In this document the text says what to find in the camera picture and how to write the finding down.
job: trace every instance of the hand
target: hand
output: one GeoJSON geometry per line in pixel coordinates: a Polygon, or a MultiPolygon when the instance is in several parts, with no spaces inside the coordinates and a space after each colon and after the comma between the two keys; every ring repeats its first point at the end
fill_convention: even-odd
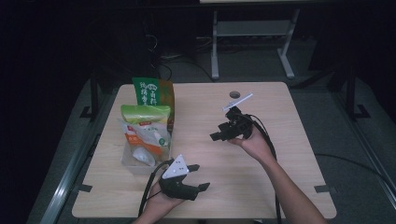
{"type": "Polygon", "coordinates": [[[228,142],[240,146],[249,156],[261,164],[275,160],[268,144],[262,137],[262,133],[255,126],[252,126],[252,133],[248,139],[234,138],[228,140],[228,142]]]}
{"type": "Polygon", "coordinates": [[[143,214],[134,222],[137,223],[154,223],[166,216],[173,208],[183,203],[185,200],[169,198],[161,193],[160,184],[155,183],[148,194],[148,200],[143,214]]]}

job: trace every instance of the green snack bag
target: green snack bag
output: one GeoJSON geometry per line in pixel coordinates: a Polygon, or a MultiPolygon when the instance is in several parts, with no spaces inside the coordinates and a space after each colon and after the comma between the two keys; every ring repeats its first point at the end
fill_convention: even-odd
{"type": "Polygon", "coordinates": [[[175,93],[173,83],[150,77],[133,77],[134,90],[138,105],[168,105],[171,108],[167,121],[171,133],[175,122],[175,93]]]}

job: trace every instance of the wooden table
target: wooden table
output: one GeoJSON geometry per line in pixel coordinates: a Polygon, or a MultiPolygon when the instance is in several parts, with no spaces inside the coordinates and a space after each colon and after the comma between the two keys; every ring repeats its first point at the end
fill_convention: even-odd
{"type": "MultiPolygon", "coordinates": [[[[253,96],[238,107],[259,117],[274,143],[279,163],[326,218],[336,211],[303,124],[281,82],[174,84],[176,122],[172,155],[182,154],[187,164],[200,164],[183,183],[210,182],[197,199],[175,208],[170,218],[274,218],[275,193],[267,174],[246,152],[228,142],[213,142],[210,134],[228,121],[222,111],[232,99],[230,91],[253,96]]],[[[80,191],[73,207],[75,217],[136,217],[148,175],[132,175],[120,162],[125,136],[117,118],[120,105],[135,105],[133,85],[120,88],[102,137],[83,181],[92,186],[80,191]]]]}

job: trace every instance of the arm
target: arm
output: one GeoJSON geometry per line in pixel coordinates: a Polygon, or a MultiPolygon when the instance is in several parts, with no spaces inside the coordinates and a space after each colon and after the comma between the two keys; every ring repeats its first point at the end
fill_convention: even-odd
{"type": "Polygon", "coordinates": [[[262,134],[256,127],[253,127],[249,139],[235,138],[229,140],[229,142],[240,146],[249,156],[262,165],[274,186],[286,219],[290,223],[327,223],[315,205],[277,163],[262,134]]]}
{"type": "Polygon", "coordinates": [[[133,222],[134,224],[155,223],[162,217],[166,216],[173,208],[184,202],[184,200],[181,199],[169,198],[160,191],[161,187],[158,182],[151,187],[145,210],[143,214],[135,222],[133,222]]]}

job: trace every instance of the dark background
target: dark background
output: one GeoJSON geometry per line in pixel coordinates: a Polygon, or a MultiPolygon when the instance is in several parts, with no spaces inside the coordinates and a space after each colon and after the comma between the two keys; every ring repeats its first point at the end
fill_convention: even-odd
{"type": "MultiPolygon", "coordinates": [[[[156,77],[150,63],[162,51],[179,48],[193,58],[194,38],[211,36],[210,10],[84,11],[105,2],[0,3],[3,223],[24,223],[28,218],[71,109],[92,74],[104,91],[131,83],[131,77],[156,77]],[[155,54],[147,50],[145,34],[161,39],[155,54]]],[[[107,7],[142,4],[110,2],[112,6],[107,7]]],[[[294,38],[313,36],[318,41],[312,69],[325,69],[340,60],[353,66],[396,120],[396,7],[391,1],[374,5],[345,2],[303,7],[294,38]]],[[[262,13],[248,15],[260,17],[262,13]]],[[[227,16],[243,18],[244,13],[228,11],[227,16]]]]}

